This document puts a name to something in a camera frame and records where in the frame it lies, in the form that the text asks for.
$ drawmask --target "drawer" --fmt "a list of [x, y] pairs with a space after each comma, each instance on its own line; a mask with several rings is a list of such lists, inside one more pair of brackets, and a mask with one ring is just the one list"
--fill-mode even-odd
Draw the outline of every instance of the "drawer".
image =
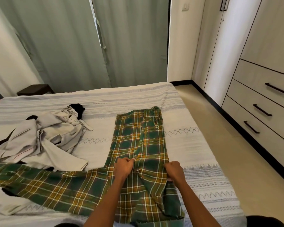
[[[230, 97], [226, 96], [222, 108], [284, 166], [284, 139], [274, 133], [264, 123], [259, 121]], [[244, 121], [247, 121], [253, 129], [260, 133], [256, 134]]]
[[[284, 107], [240, 84], [236, 80], [231, 81], [227, 95], [284, 138]], [[257, 107], [272, 116], [266, 115], [253, 106], [254, 104], [257, 104]]]
[[234, 79], [284, 107], [284, 93], [265, 85], [269, 83], [284, 91], [284, 75], [240, 60]]

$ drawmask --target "drawer handle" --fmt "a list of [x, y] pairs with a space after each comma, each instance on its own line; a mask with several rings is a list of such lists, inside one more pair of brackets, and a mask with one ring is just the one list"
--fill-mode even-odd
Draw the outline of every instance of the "drawer handle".
[[259, 133], [260, 133], [260, 132], [256, 131], [255, 129], [253, 129], [253, 128], [247, 123], [247, 121], [244, 121], [244, 123], [245, 123], [250, 129], [252, 129], [254, 133], [256, 133], [256, 134], [259, 134]]
[[258, 105], [253, 104], [253, 106], [257, 109], [259, 109], [261, 112], [263, 112], [265, 115], [267, 116], [273, 116], [272, 114], [267, 113], [266, 111], [264, 111], [262, 108], [260, 108]]
[[276, 89], [276, 90], [278, 90], [279, 92], [284, 93], [284, 91], [283, 91], [282, 89], [277, 88], [277, 87], [275, 87], [275, 86], [273, 86], [273, 85], [271, 85], [271, 84], [269, 84], [269, 83], [265, 83], [265, 85], [267, 85], [268, 87], [271, 87], [271, 88], [273, 88], [273, 89]]

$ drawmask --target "dark wooden furniture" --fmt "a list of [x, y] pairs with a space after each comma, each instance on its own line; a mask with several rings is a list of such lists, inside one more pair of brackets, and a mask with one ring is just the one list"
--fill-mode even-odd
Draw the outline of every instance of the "dark wooden furniture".
[[48, 84], [33, 84], [28, 86], [21, 91], [17, 92], [19, 96], [36, 96], [44, 95], [45, 93], [54, 93]]

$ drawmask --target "baseboard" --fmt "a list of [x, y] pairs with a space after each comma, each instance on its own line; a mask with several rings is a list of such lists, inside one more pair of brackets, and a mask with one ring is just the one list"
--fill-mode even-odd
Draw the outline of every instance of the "baseboard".
[[192, 80], [179, 80], [179, 81], [171, 81], [171, 84], [174, 86], [179, 86], [179, 85], [188, 85], [188, 84], [193, 84]]
[[284, 179], [284, 166], [282, 166], [264, 147], [261, 146], [244, 128], [242, 128], [226, 111], [222, 109], [209, 95], [194, 81], [191, 84], [216, 108], [218, 112], [242, 135], [242, 137], [271, 165]]

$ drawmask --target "white bedspread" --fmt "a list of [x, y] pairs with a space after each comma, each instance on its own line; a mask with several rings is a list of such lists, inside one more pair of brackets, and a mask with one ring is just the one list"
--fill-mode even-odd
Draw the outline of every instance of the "white bedspread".
[[[84, 134], [72, 153], [89, 161], [87, 170], [104, 165], [117, 114], [160, 107], [170, 161], [181, 163], [189, 185], [222, 226], [246, 226], [246, 217], [233, 187], [177, 90], [170, 83], [4, 98], [0, 100], [0, 140], [6, 138], [16, 124], [28, 116], [60, 110], [72, 103], [85, 107], [82, 119], [94, 128]], [[41, 209], [43, 207], [40, 206], [27, 208], [36, 214], [33, 216], [24, 211], [16, 216], [0, 215], [0, 225], [15, 226], [18, 223], [30, 226], [33, 223], [34, 226], [54, 226], [65, 218], [65, 214], [59, 216], [57, 212], [38, 212]], [[81, 223], [86, 220], [84, 217], [69, 218]], [[185, 226], [191, 226], [188, 215], [185, 218]]]

